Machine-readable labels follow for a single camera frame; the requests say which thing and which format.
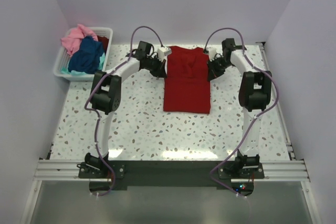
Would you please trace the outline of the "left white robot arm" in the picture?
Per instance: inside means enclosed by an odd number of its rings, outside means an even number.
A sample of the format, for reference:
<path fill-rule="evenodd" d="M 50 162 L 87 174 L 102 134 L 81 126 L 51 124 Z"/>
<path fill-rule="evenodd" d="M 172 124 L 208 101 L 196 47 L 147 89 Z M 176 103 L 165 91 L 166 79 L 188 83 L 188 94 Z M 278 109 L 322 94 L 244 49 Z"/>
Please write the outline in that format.
<path fill-rule="evenodd" d="M 171 52 L 170 47 L 161 46 L 154 50 L 152 44 L 141 41 L 122 63 L 94 74 L 90 95 L 85 103 L 85 110 L 97 114 L 94 151 L 87 153 L 85 161 L 78 166 L 80 178 L 115 178 L 112 166 L 108 164 L 108 137 L 112 117 L 121 103 L 122 83 L 143 69 L 154 77 L 167 77 L 166 57 Z"/>

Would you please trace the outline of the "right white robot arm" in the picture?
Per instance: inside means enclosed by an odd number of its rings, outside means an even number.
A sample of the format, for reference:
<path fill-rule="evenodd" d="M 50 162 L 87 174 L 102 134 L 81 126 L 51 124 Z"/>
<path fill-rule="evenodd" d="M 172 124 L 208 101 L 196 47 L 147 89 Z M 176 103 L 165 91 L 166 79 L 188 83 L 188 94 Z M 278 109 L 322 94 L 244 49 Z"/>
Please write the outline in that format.
<path fill-rule="evenodd" d="M 237 46 L 232 38 L 223 40 L 222 53 L 207 47 L 204 52 L 209 56 L 209 80 L 223 75 L 230 66 L 236 67 L 242 76 L 238 102 L 243 109 L 243 138 L 229 155 L 235 159 L 231 161 L 229 157 L 225 158 L 210 174 L 217 173 L 220 179 L 264 178 L 259 155 L 259 135 L 262 116 L 274 107 L 270 104 L 272 74 L 257 67 L 246 55 L 245 46 Z"/>

